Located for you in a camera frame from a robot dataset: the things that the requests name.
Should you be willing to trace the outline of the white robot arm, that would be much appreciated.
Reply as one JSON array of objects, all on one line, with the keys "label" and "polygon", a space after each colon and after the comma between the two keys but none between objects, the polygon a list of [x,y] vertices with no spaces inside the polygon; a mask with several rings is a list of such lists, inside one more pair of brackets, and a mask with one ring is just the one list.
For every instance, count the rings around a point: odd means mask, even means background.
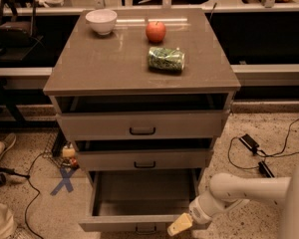
[{"label": "white robot arm", "polygon": [[193,224],[207,224],[220,213],[228,212],[250,200],[282,207],[278,239],[299,239],[299,165],[291,177],[242,178],[230,173],[217,173],[205,191],[189,204],[167,228],[170,236]]}]

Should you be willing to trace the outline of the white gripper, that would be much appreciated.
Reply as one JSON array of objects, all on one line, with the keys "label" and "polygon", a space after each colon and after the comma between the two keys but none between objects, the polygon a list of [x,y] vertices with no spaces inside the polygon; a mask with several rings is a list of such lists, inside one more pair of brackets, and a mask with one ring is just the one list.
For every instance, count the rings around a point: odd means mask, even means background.
[{"label": "white gripper", "polygon": [[189,214],[182,213],[168,226],[167,233],[169,236],[175,236],[191,228],[193,221],[197,224],[209,223],[216,214],[214,200],[209,196],[197,196],[189,204]]}]

